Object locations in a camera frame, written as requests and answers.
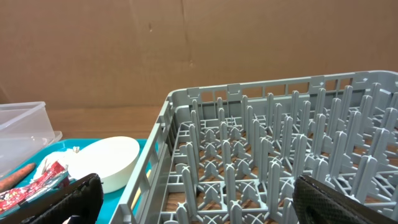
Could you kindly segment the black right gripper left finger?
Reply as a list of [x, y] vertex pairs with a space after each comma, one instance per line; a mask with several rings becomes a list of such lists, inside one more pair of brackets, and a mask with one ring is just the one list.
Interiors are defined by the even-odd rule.
[[29, 213], [20, 223], [95, 223], [103, 204], [103, 187], [98, 174], [89, 174], [29, 205]]

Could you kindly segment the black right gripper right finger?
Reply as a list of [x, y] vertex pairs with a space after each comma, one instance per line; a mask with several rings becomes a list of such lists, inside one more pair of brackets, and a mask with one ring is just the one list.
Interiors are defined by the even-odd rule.
[[294, 183], [293, 208], [301, 224], [397, 224], [308, 175]]

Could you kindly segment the white bowl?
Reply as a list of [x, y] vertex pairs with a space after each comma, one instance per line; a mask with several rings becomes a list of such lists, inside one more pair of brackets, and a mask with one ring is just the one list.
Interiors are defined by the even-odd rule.
[[97, 174], [103, 192], [108, 194], [126, 186], [139, 152], [140, 145], [134, 138], [105, 138], [89, 144], [73, 156], [68, 163], [68, 172], [76, 180]]

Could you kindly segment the wooden chopstick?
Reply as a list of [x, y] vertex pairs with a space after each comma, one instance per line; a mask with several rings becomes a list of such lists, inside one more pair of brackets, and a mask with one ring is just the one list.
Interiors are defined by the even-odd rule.
[[[147, 177], [147, 178], [149, 178], [150, 173], [151, 173], [151, 170], [149, 169], [149, 170], [146, 172], [146, 177]], [[137, 203], [137, 201], [139, 200], [140, 196], [141, 196], [141, 190], [138, 189], [137, 192], [136, 192], [136, 194], [135, 194], [135, 196], [134, 196], [134, 199], [133, 199], [133, 201], [132, 201], [131, 210], [134, 210], [134, 208], [135, 208], [135, 206], [136, 206], [136, 203]]]

